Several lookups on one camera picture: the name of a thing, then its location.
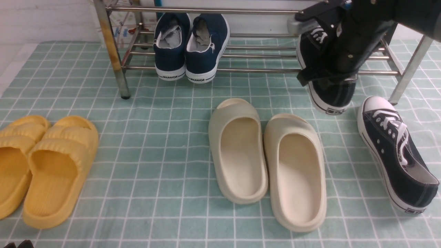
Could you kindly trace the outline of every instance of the mat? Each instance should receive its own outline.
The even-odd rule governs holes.
[[[293,40],[232,41],[294,45]],[[394,41],[406,64],[418,41]],[[151,58],[134,57],[132,64]],[[296,60],[221,60],[220,67],[298,68]],[[385,62],[364,68],[385,69]],[[441,45],[434,44],[397,109],[430,170],[441,177]],[[37,230],[21,207],[0,221],[0,244],[30,239],[37,248],[439,248],[439,194],[421,215],[397,212],[373,157],[358,135],[356,110],[366,96],[389,97],[396,80],[361,76],[351,108],[327,116],[312,108],[295,75],[218,73],[212,83],[158,80],[128,71],[132,98],[122,100],[106,50],[98,43],[38,45],[0,98],[3,128],[26,115],[52,123],[67,115],[93,121],[101,143],[71,217]],[[319,132],[325,151],[328,210],[323,226],[293,233],[280,226],[269,194],[252,205],[226,200],[209,152],[208,121],[223,100],[254,105],[265,127],[277,113],[293,113]]]

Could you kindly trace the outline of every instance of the canvas sneaker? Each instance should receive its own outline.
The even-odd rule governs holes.
[[[153,49],[159,78],[174,81],[185,75],[185,45],[190,32],[190,17],[185,13],[165,13],[155,29]]]
[[[378,159],[387,192],[396,207],[422,213],[438,191],[398,112],[384,98],[369,97],[359,109],[359,133]]]
[[[191,82],[213,80],[229,38],[230,27],[223,15],[201,14],[194,19],[185,48],[186,75]]]
[[[328,38],[321,28],[315,28],[299,36],[297,41],[297,58],[304,69],[320,56],[320,50]],[[345,83],[334,84],[327,79],[308,83],[309,93],[314,107],[322,113],[339,115],[346,111],[355,91],[354,76]]]

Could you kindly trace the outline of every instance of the slide sandal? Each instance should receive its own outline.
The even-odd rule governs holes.
[[[232,98],[213,112],[208,128],[220,191],[237,204],[254,203],[268,190],[262,128],[256,109]]]
[[[23,221],[45,229],[64,222],[74,209],[95,159],[98,131],[88,120],[59,120],[28,154],[33,179],[23,207]]]
[[[277,221],[294,232],[319,228],[326,215],[326,181],[314,128],[295,115],[278,114],[266,126],[264,144]]]
[[[27,116],[0,131],[0,219],[22,202],[32,178],[26,156],[50,126],[42,116]]]

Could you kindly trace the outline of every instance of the yellow slipper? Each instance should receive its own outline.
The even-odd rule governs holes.
[[[69,217],[97,148],[97,129],[79,116],[65,117],[46,132],[28,154],[33,179],[23,207],[27,225],[51,228]]]
[[[27,116],[0,131],[0,219],[22,202],[32,178],[26,155],[50,126],[42,116]]]

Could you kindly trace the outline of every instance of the beige slide sandal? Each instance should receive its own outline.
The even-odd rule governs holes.
[[[208,133],[222,194],[237,204],[259,201],[268,177],[256,109],[240,98],[225,100],[213,112]]]
[[[265,129],[271,207],[294,232],[310,232],[326,215],[325,165],[314,128],[292,114],[273,116]]]

